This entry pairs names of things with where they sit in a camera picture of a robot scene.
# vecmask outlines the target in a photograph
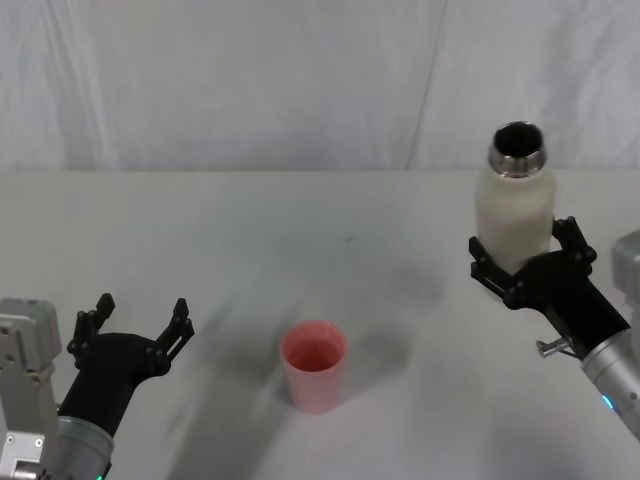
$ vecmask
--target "table surface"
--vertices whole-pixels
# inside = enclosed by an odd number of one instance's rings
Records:
[[[112,292],[107,331],[156,337],[175,300],[196,336],[137,391],[112,480],[635,479],[640,445],[547,321],[469,278],[477,171],[30,174],[0,178],[0,292],[75,312]],[[559,172],[557,216],[600,253],[640,227],[640,172]],[[352,354],[346,401],[288,403],[277,341],[328,319]],[[63,353],[54,388],[75,370]]]

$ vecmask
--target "white curtain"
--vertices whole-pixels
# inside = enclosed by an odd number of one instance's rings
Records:
[[[0,170],[638,166],[637,0],[4,0]]]

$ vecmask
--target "pink cup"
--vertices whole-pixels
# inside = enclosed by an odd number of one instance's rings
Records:
[[[289,330],[280,344],[293,404],[324,413],[340,403],[349,345],[334,324],[311,320]]]

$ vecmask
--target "cup rim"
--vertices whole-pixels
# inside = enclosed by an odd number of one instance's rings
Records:
[[[296,329],[304,327],[305,325],[309,325],[309,324],[324,324],[324,325],[328,325],[330,327],[332,327],[333,329],[335,329],[336,333],[338,333],[340,340],[342,341],[342,343],[344,344],[344,353],[342,354],[342,356],[340,357],[340,360],[338,360],[334,365],[330,366],[329,368],[325,368],[324,370],[317,370],[315,372],[310,372],[308,370],[301,370],[298,367],[294,366],[291,362],[289,362],[287,360],[287,358],[284,355],[284,342],[287,339],[287,337],[294,332]],[[329,373],[333,370],[336,370],[342,363],[344,363],[345,359],[347,358],[347,356],[349,355],[349,342],[347,341],[347,336],[344,334],[344,332],[342,331],[342,329],[340,327],[338,327],[335,323],[330,322],[328,320],[306,320],[304,322],[300,322],[297,323],[295,325],[293,325],[291,328],[289,328],[285,334],[282,336],[282,339],[280,340],[280,346],[278,348],[279,352],[280,352],[280,360],[282,361],[282,363],[284,365],[287,366],[287,368],[290,368],[296,372],[302,373],[304,375],[324,375],[326,373]]]

